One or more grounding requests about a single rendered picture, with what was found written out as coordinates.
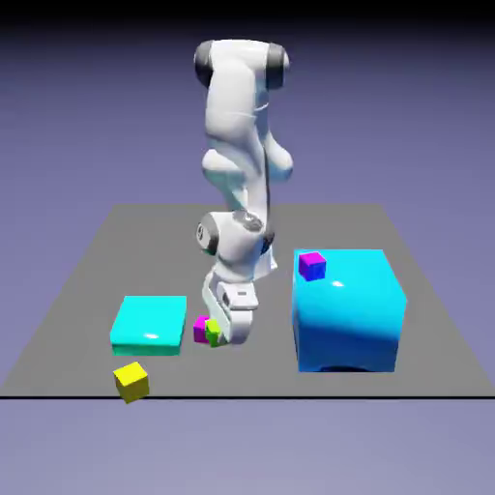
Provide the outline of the large flat cyan box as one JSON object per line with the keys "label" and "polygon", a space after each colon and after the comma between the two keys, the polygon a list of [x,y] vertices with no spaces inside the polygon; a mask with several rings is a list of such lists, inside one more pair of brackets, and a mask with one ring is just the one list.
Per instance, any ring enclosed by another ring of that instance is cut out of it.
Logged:
{"label": "large flat cyan box", "polygon": [[109,334],[112,353],[178,356],[186,319],[186,296],[126,296]]}

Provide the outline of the small purple cube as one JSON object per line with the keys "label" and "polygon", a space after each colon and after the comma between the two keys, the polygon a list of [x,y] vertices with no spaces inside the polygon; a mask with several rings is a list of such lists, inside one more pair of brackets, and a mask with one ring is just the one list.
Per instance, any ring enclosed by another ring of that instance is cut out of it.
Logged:
{"label": "small purple cube", "polygon": [[299,255],[299,274],[306,281],[323,279],[326,276],[327,261],[319,251]]}

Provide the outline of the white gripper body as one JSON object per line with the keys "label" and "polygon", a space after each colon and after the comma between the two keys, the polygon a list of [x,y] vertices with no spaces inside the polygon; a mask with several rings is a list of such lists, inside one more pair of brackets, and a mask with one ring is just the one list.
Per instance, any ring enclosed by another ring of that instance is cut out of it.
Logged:
{"label": "white gripper body", "polygon": [[210,271],[202,288],[203,301],[218,321],[224,341],[242,344],[248,339],[254,312],[254,284],[222,280]]}

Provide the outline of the small yellow cube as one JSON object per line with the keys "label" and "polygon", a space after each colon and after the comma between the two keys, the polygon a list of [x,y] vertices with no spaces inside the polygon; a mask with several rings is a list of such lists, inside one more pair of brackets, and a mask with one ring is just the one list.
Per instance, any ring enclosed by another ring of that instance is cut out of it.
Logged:
{"label": "small yellow cube", "polygon": [[149,376],[139,362],[133,362],[113,371],[120,397],[127,403],[142,399],[150,393]]}

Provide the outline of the large tall blue box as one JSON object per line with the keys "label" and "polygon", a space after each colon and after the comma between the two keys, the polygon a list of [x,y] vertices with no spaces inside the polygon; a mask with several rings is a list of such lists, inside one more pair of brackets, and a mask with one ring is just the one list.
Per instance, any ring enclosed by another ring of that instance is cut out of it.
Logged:
{"label": "large tall blue box", "polygon": [[[319,251],[326,276],[306,281],[299,255]],[[301,372],[393,372],[407,297],[376,248],[294,251],[292,325]]]}

